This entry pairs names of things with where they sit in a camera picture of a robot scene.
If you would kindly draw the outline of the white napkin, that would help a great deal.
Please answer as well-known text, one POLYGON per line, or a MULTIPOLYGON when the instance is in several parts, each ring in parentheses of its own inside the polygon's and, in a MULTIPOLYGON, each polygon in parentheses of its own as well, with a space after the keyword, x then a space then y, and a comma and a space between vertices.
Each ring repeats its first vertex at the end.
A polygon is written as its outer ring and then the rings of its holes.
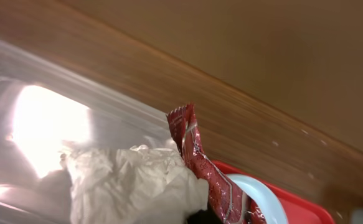
POLYGON ((37 190, 63 200, 71 223, 185 223, 207 210, 209 184, 185 166, 172 142, 114 149, 66 142, 62 168, 37 190))

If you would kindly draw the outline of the light blue plate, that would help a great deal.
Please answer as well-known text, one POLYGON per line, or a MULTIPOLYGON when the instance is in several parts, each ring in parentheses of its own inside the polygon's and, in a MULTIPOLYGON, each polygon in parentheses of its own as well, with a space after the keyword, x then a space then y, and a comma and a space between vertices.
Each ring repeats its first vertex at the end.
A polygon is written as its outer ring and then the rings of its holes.
POLYGON ((227 174, 227 177, 255 201, 267 224, 289 224, 282 204, 265 184, 242 174, 227 174))

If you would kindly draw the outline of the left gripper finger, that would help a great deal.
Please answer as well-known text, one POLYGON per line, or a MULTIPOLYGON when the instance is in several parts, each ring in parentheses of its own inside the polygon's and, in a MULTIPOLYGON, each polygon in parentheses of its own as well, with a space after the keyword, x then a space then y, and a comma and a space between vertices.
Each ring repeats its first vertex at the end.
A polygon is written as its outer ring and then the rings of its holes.
POLYGON ((211 209, 200 210, 187 219, 187 224, 222 224, 220 218, 211 209))

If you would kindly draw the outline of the red snack wrapper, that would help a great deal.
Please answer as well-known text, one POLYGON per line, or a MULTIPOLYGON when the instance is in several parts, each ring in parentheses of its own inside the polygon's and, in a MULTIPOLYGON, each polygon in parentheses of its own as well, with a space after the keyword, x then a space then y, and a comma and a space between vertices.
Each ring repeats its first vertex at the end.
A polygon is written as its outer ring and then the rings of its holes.
POLYGON ((205 154, 197 127, 194 105, 188 104, 166 115, 171 137, 189 168, 209 184, 208 209, 222 223, 265 223, 258 205, 233 183, 205 154))

